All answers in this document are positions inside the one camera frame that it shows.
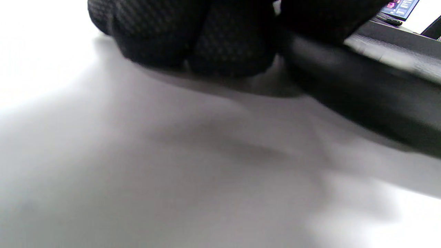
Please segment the person's left hand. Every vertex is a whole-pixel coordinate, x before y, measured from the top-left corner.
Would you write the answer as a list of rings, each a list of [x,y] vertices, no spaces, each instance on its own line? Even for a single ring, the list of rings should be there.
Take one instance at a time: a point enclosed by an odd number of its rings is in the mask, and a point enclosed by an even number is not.
[[[187,62],[199,75],[253,77],[272,64],[279,27],[343,44],[387,0],[88,0],[90,20],[143,66]]]

